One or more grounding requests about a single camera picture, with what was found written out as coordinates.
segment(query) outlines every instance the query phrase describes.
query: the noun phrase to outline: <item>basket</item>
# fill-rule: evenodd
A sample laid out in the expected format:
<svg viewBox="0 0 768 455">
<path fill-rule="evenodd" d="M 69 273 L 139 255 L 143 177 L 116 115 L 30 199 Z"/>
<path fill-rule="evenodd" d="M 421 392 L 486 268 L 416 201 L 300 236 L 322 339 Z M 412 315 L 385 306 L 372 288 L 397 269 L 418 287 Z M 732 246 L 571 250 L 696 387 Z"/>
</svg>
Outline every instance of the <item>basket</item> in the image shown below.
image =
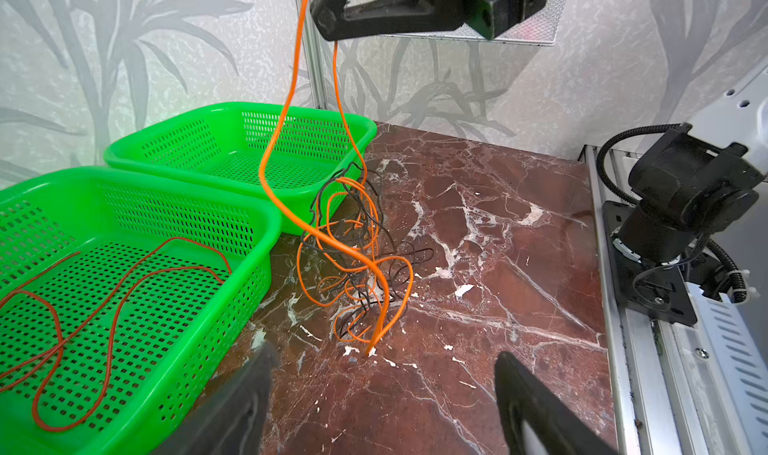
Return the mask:
<svg viewBox="0 0 768 455">
<path fill-rule="evenodd" d="M 283 106 L 228 102 L 205 106 L 152 125 L 107 148 L 104 160 L 113 167 L 152 173 L 176 180 L 242 193 L 267 200 L 259 182 L 259 164 Z M 372 120 L 347 115 L 361 153 L 376 136 Z M 290 107 L 283 131 L 266 167 L 266 179 L 277 197 L 305 222 L 317 192 L 335 172 L 357 160 L 338 112 Z M 347 176 L 356 179 L 351 166 Z M 322 217 L 330 218 L 343 197 L 326 203 L 339 183 L 323 191 Z M 283 231 L 302 230 L 283 219 Z"/>
<path fill-rule="evenodd" d="M 205 271 L 165 272 L 133 293 L 120 312 L 107 396 L 82 425 L 50 433 L 32 419 L 32 399 L 51 361 L 0 393 L 0 453 L 153 450 L 182 422 L 264 297 L 271 280 L 269 251 L 279 234 L 280 213 L 271 204 L 106 167 L 55 172 L 0 191 L 2 296 L 66 255 L 82 252 L 27 286 L 56 307 L 64 336 L 136 261 L 170 237 L 222 251 L 233 270 L 223 285 Z M 182 265 L 227 273 L 212 251 L 172 241 L 126 285 L 149 271 Z M 39 405 L 49 425 L 72 423 L 96 401 L 114 310 L 124 293 L 65 346 L 62 366 Z M 17 295 L 0 309 L 0 373 L 55 342 L 50 313 L 31 297 Z"/>
</svg>

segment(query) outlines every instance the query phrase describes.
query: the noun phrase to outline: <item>marble surface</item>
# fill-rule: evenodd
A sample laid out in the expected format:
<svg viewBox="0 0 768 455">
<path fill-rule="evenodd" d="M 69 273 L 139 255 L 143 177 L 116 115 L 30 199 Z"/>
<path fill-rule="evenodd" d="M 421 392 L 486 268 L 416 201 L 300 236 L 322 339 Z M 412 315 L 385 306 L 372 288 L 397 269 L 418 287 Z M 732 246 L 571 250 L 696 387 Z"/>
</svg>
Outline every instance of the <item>marble surface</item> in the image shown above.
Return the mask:
<svg viewBox="0 0 768 455">
<path fill-rule="evenodd" d="M 508 453 L 493 364 L 510 351 L 615 446 L 587 167 L 387 124 L 366 159 L 392 234 L 436 251 L 406 314 L 374 356 L 337 343 L 335 308 L 301 295 L 283 235 L 272 288 L 201 400 L 266 339 L 281 363 L 262 453 Z M 310 258 L 305 280 L 323 265 Z"/>
</svg>

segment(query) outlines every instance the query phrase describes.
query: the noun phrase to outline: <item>black cable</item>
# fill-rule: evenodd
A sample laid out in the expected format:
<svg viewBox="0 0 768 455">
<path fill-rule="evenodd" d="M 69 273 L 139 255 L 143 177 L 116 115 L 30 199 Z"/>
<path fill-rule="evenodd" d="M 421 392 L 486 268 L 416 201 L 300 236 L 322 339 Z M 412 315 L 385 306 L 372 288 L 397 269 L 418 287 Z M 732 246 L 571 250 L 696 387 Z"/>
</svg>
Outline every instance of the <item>black cable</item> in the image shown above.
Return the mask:
<svg viewBox="0 0 768 455">
<path fill-rule="evenodd" d="M 690 257 L 690 255 L 688 254 L 688 248 L 687 247 L 686 247 L 685 250 L 683 250 L 683 255 L 685 256 L 685 258 Z M 683 280 L 685 280 L 685 281 L 688 281 L 690 279 L 690 265 L 691 265 L 690 263 L 686 263 L 684 265 Z"/>
<path fill-rule="evenodd" d="M 733 258 L 723 249 L 723 247 L 717 245 L 714 240 L 710 240 L 706 244 L 706 248 L 710 249 L 715 257 L 720 260 L 723 267 L 729 272 L 737 271 L 739 267 L 736 266 Z M 744 283 L 744 277 L 741 272 L 731 273 L 729 276 L 731 287 L 734 289 L 733 299 L 734 303 L 739 303 L 746 300 L 746 283 Z"/>
<path fill-rule="evenodd" d="M 725 271 L 725 266 L 721 263 L 720 266 L 715 269 L 714 274 L 712 274 L 712 278 L 716 280 L 717 276 L 722 271 Z M 721 293 L 728 293 L 728 290 L 732 286 L 733 286 L 733 283 L 732 283 L 730 277 L 723 277 L 723 281 L 721 281 L 720 284 L 717 287 L 715 287 L 714 294 L 710 294 L 712 296 L 710 296 L 709 298 L 713 298 L 715 300 L 721 301 L 720 300 L 720 294 Z"/>
<path fill-rule="evenodd" d="M 310 222 L 311 225 L 320 226 L 322 223 L 324 223 L 324 219 L 327 220 L 329 214 L 323 213 L 323 210 L 326 207 L 322 206 L 321 204 L 321 201 L 323 200 L 323 194 L 331 187 L 331 185 L 338 182 L 340 177 L 351 178 L 349 176 L 349 172 L 351 171 L 352 167 L 355 167 L 360 172 L 362 172 L 362 168 L 355 162 L 352 162 L 345 169 L 337 170 L 334 172 L 331 177 L 322 184 L 320 190 L 317 192 L 314 200 L 312 200 L 310 204 L 310 212 L 312 213 L 312 221 Z M 335 227 L 331 228 L 334 238 L 349 246 L 362 247 L 370 243 L 372 240 L 372 237 L 370 236 L 370 230 L 378 229 L 386 237 L 385 239 L 382 239 L 385 240 L 382 243 L 382 247 L 379 247 L 379 258 L 383 258 L 389 255 L 399 255 L 408 259 L 411 263 L 411 266 L 416 266 L 418 264 L 426 263 L 432 259 L 432 257 L 434 257 L 435 250 L 432 247 L 417 249 L 410 241 L 401 241 L 399 243 L 395 241 L 390 231 L 385 227 L 386 223 L 383 218 L 384 211 L 382 209 L 382 201 L 379 195 L 379 191 L 371 183 L 370 180 L 366 181 L 366 185 L 368 185 L 371 192 L 373 193 L 372 200 L 374 201 L 376 210 L 379 212 L 379 214 L 381 214 L 381 221 L 376 220 L 372 216 L 371 212 L 369 212 L 369 210 L 366 208 L 366 203 L 363 201 L 362 197 L 356 190 L 351 190 L 351 188 L 345 183 L 341 183 L 341 185 L 346 192 L 347 199 L 352 202 L 352 206 L 356 207 L 356 212 L 354 212 L 353 215 L 348 218 L 348 220 L 359 220 L 360 224 L 352 228 L 344 226 L 343 224 L 336 225 Z M 327 246 L 320 248 L 320 244 L 316 239 L 306 238 L 306 232 L 302 233 L 302 235 L 299 235 L 299 237 L 302 241 L 302 248 L 306 247 L 313 251 L 332 257 L 333 261 L 335 261 L 340 267 L 349 269 L 355 265 L 354 261 L 351 261 L 349 258 L 345 258 L 345 254 L 339 250 Z M 392 246 L 392 250 L 381 250 L 387 241 Z M 384 267 L 382 267 L 382 271 L 386 273 L 386 280 L 389 285 L 389 303 L 403 300 L 404 294 L 399 291 L 399 288 L 408 283 L 408 278 L 405 280 L 400 280 L 400 278 L 403 271 L 405 271 L 407 268 L 408 267 L 406 264 L 398 263 L 397 260 L 390 261 L 386 270 Z M 367 313 L 372 307 L 379 306 L 379 301 L 372 299 L 368 293 L 367 288 L 358 288 L 359 285 L 367 286 L 366 281 L 362 280 L 362 278 L 363 272 L 360 272 L 356 274 L 347 274 L 346 277 L 344 277 L 340 282 L 336 282 L 336 284 L 340 285 L 341 287 L 346 286 L 347 283 L 351 283 L 352 287 L 354 287 L 352 290 L 357 292 L 357 297 L 360 299 L 358 301 L 360 306 L 355 310 L 351 310 L 350 312 L 346 313 L 339 320 L 341 326 L 336 326 L 336 335 L 339 338 L 343 338 L 349 332 L 349 330 L 352 330 L 354 327 L 362 324 L 366 319 Z M 382 288 L 379 282 L 380 281 L 377 278 L 376 286 Z M 408 306 L 406 306 L 403 315 L 405 315 L 407 311 Z M 365 315 L 362 315 L 352 326 L 350 326 L 351 320 L 355 317 L 358 317 L 360 312 L 364 312 Z"/>
<path fill-rule="evenodd" d="M 625 130 L 621 134 L 617 134 L 610 137 L 608 142 L 604 143 L 603 146 L 600 147 L 600 151 L 598 151 L 597 159 L 595 160 L 595 169 L 598 171 L 598 177 L 600 177 L 600 180 L 603 182 L 603 184 L 606 187 L 608 187 L 608 189 L 612 191 L 618 198 L 624 200 L 627 203 L 630 203 L 631 205 L 637 205 L 640 202 L 639 199 L 634 198 L 627 192 L 618 188 L 618 186 L 616 186 L 616 184 L 613 183 L 610 177 L 608 177 L 608 173 L 605 171 L 605 156 L 608 154 L 608 151 L 611 149 L 611 147 L 613 147 L 614 145 L 616 145 L 622 140 L 626 140 L 630 137 L 638 136 L 638 135 L 663 134 L 667 130 L 674 128 L 677 125 L 678 124 L 641 126 L 641 127 L 636 127 L 634 129 Z M 728 269 L 728 271 L 735 272 L 729 275 L 729 278 L 731 280 L 731 285 L 734 288 L 734 292 L 733 292 L 734 303 L 744 301 L 746 299 L 746 283 L 744 282 L 744 277 L 741 275 L 740 272 L 738 272 L 739 268 L 738 266 L 736 266 L 734 259 L 730 258 L 730 256 L 726 253 L 726 251 L 722 247 L 717 245 L 712 239 L 709 239 L 709 237 L 707 237 L 706 248 L 712 251 L 715 257 L 718 260 L 720 260 L 720 263 L 722 263 Z"/>
<path fill-rule="evenodd" d="M 603 181 L 603 184 L 608 187 L 608 190 L 612 191 L 616 196 L 625 202 L 628 202 L 632 205 L 637 205 L 639 203 L 638 199 L 635 199 L 633 196 L 629 195 L 627 192 L 623 191 L 622 189 L 618 188 L 615 183 L 608 177 L 608 173 L 605 172 L 605 156 L 608 154 L 608 151 L 610 148 L 617 143 L 619 143 L 621 140 L 626 140 L 630 137 L 638 136 L 638 135 L 652 135 L 652 134 L 663 134 L 667 130 L 676 127 L 678 124 L 665 124 L 665 125 L 648 125 L 648 126 L 639 126 L 634 129 L 625 130 L 621 134 L 614 135 L 610 137 L 608 142 L 604 143 L 602 147 L 600 147 L 600 151 L 598 152 L 598 158 L 595 162 L 596 169 L 598 171 L 598 177 L 600 177 L 600 180 Z"/>
<path fill-rule="evenodd" d="M 704 247 L 706 246 L 707 242 L 710 240 L 710 236 L 707 233 L 703 233 L 699 235 L 699 238 L 696 239 L 696 245 L 694 246 L 693 251 L 685 257 L 684 259 L 675 262 L 670 263 L 668 265 L 658 265 L 657 267 L 648 268 L 648 270 L 642 271 L 639 274 L 637 274 L 634 279 L 632 280 L 632 289 L 636 294 L 638 294 L 641 298 L 648 300 L 646 297 L 643 296 L 642 293 L 638 290 L 638 283 L 643 281 L 644 278 L 647 278 L 648 275 L 652 274 L 653 272 L 657 270 L 668 270 L 670 268 L 674 267 L 681 267 L 681 266 L 688 266 L 696 257 L 698 257 L 702 251 L 704 251 Z"/>
</svg>

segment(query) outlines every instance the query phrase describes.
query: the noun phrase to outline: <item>wallpaper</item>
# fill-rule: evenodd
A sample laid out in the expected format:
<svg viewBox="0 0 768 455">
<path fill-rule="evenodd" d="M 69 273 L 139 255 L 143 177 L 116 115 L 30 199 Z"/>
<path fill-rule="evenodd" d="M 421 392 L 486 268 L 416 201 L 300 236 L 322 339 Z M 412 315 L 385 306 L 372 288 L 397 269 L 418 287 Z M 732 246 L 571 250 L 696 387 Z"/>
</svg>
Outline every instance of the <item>wallpaper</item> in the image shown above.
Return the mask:
<svg viewBox="0 0 768 455">
<path fill-rule="evenodd" d="M 296 0 L 0 0 L 0 188 L 199 106 L 282 104 L 296 19 Z"/>
<path fill-rule="evenodd" d="M 568 0 L 553 47 L 346 40 L 342 104 L 379 121 L 572 159 L 584 143 L 686 120 L 768 54 L 766 26 L 768 0 Z M 323 48 L 333 94 L 332 44 Z"/>
</svg>

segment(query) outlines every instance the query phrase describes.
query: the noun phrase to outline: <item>orange cable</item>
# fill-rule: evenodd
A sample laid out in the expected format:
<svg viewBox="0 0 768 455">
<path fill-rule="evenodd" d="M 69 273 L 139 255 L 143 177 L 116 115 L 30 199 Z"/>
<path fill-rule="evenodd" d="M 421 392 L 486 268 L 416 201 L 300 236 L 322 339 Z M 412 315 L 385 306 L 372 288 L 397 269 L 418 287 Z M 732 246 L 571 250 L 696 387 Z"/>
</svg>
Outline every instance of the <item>orange cable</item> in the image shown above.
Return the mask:
<svg viewBox="0 0 768 455">
<path fill-rule="evenodd" d="M 296 81 L 298 78 L 299 73 L 299 63 L 300 63 L 300 53 L 301 53 L 301 41 L 302 41 L 302 35 L 303 35 L 303 28 L 304 28 L 304 21 L 306 19 L 306 6 L 308 4 L 309 0 L 302 0 L 301 1 L 301 7 L 299 10 L 299 20 L 298 25 L 296 26 L 296 44 L 293 51 L 293 74 L 291 76 L 291 84 L 290 88 L 288 90 L 288 96 L 286 97 L 286 102 L 283 105 L 283 109 L 280 111 L 280 117 L 277 120 L 277 125 L 275 127 L 275 130 L 270 138 L 269 143 L 266 146 L 266 149 L 264 150 L 264 155 L 262 156 L 261 163 L 259 164 L 259 181 L 261 182 L 262 187 L 264 187 L 264 192 L 266 195 L 270 198 L 270 200 L 275 204 L 275 206 L 283 212 L 283 215 L 288 219 L 291 220 L 294 224 L 296 224 L 298 227 L 300 227 L 304 232 L 306 232 L 306 236 L 302 239 L 302 241 L 299 244 L 299 250 L 296 254 L 296 270 L 298 271 L 299 276 L 299 282 L 302 287 L 302 291 L 304 294 L 315 304 L 321 306 L 321 307 L 328 307 L 332 303 L 334 303 L 338 298 L 346 293 L 349 295 L 347 284 L 345 284 L 345 287 L 343 290 L 339 292 L 339 294 L 334 297 L 330 302 L 321 302 L 313 298 L 309 291 L 304 286 L 304 282 L 302 280 L 301 276 L 301 249 L 303 247 L 303 244 L 307 239 L 309 239 L 310 236 L 314 237 L 316 244 L 318 248 L 323 249 L 323 245 L 328 245 L 330 248 L 336 249 L 337 251 L 340 251 L 341 253 L 348 255 L 349 257 L 353 258 L 355 261 L 359 262 L 360 265 L 353 266 L 352 268 L 342 268 L 329 254 L 325 254 L 326 258 L 329 258 L 333 265 L 336 266 L 336 268 L 339 268 L 340 270 L 347 272 L 347 273 L 357 273 L 360 271 L 368 270 L 370 271 L 375 279 L 378 281 L 378 285 L 382 287 L 383 292 L 383 300 L 379 300 L 379 297 L 376 296 L 376 301 L 378 302 L 380 306 L 380 313 L 379 317 L 376 320 L 376 325 L 373 330 L 373 334 L 371 336 L 370 341 L 364 341 L 365 343 L 368 343 L 368 347 L 366 348 L 366 353 L 370 354 L 371 350 L 374 348 L 376 343 L 381 340 L 381 338 L 389 331 L 389 328 L 394 325 L 394 323 L 399 319 L 400 315 L 403 312 L 403 309 L 406 306 L 406 302 L 408 300 L 408 296 L 411 291 L 411 287 L 413 285 L 413 269 L 408 262 L 403 257 L 398 256 L 390 256 L 385 257 L 379 260 L 376 260 L 376 252 L 379 249 L 379 243 L 377 241 L 378 235 L 379 235 L 379 214 L 376 210 L 376 204 L 373 203 L 370 196 L 366 193 L 365 184 L 368 178 L 368 167 L 365 163 L 365 160 L 362 157 L 362 153 L 360 153 L 360 150 L 357 147 L 357 144 L 355 143 L 354 137 L 352 137 L 352 133 L 350 132 L 350 127 L 346 122 L 346 117 L 344 116 L 344 111 L 341 104 L 341 97 L 339 93 L 339 76 L 336 72 L 336 62 L 338 58 L 339 53 L 339 45 L 338 43 L 334 44 L 333 47 L 333 83 L 334 83 L 334 89 L 336 91 L 336 102 L 339 106 L 339 113 L 341 115 L 341 119 L 344 125 L 344 129 L 347 133 L 347 135 L 350 138 L 350 143 L 352 145 L 352 148 L 355 150 L 358 159 L 360 160 L 362 164 L 362 183 L 351 180 L 348 177 L 339 177 L 336 181 L 340 182 L 344 185 L 351 186 L 355 190 L 358 190 L 365 199 L 365 202 L 368 202 L 368 206 L 370 208 L 371 217 L 373 217 L 374 220 L 376 220 L 376 225 L 373 227 L 370 227 L 370 242 L 361 249 L 353 249 L 352 247 L 349 247 L 348 245 L 338 241 L 331 233 L 330 227 L 332 225 L 335 225 L 337 222 L 327 222 L 323 226 L 320 226 L 320 203 L 319 200 L 315 203 L 315 208 L 317 211 L 317 222 L 315 223 L 315 226 L 311 226 L 310 224 L 304 222 L 302 219 L 300 219 L 296 214 L 294 214 L 275 194 L 275 192 L 270 187 L 269 182 L 266 180 L 266 165 L 269 162 L 270 156 L 272 155 L 272 152 L 275 148 L 275 145 L 277 143 L 277 140 L 280 138 L 280 133 L 283 129 L 283 125 L 285 123 L 286 116 L 288 114 L 288 109 L 290 107 L 290 103 L 293 100 L 293 94 L 296 91 Z M 328 205 L 328 212 L 330 213 L 330 201 Z M 357 224 L 362 224 L 360 222 L 360 216 L 358 216 L 358 220 L 356 221 Z M 366 254 L 363 253 L 363 251 L 366 251 L 370 249 L 370 257 L 366 256 Z M 390 291 L 389 291 L 389 283 L 386 280 L 386 277 L 384 276 L 384 273 L 382 272 L 381 268 L 379 266 L 386 262 L 386 261 L 404 261 L 406 265 L 408 266 L 408 270 L 410 271 L 410 280 L 408 283 L 408 288 L 406 290 L 406 295 L 402 300 L 402 304 L 400 308 L 398 309 L 397 313 L 394 315 L 392 320 L 385 326 L 384 322 L 387 318 L 387 314 L 389 312 L 389 298 L 390 298 Z M 334 331 L 336 330 L 336 321 L 338 320 L 338 317 L 341 316 L 341 314 L 346 313 L 349 309 L 342 311 L 338 316 L 336 316 L 336 319 L 334 320 Z M 360 316 L 354 319 L 353 323 L 350 325 L 354 325 L 357 321 L 360 320 Z M 348 330 L 348 333 L 350 336 L 357 340 L 357 341 L 363 341 L 360 336 L 357 336 L 351 332 L 351 329 Z"/>
</svg>

